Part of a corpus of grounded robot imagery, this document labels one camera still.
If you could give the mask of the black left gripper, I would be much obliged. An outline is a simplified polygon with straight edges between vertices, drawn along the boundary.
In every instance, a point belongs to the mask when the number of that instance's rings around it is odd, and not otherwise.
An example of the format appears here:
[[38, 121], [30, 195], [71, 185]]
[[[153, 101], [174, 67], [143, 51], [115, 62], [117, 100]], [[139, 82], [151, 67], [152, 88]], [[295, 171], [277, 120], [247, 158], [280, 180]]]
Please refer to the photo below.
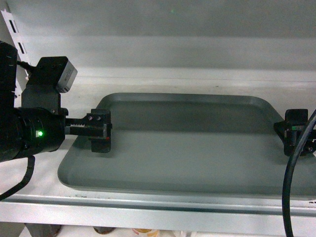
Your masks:
[[[69, 111], [61, 108], [65, 135], [81, 135], [87, 126], [112, 128], [111, 112], [108, 109], [91, 109], [83, 118], [69, 118]], [[88, 136], [91, 142], [91, 151], [94, 153], [108, 153], [111, 150], [111, 131], [95, 129]]]

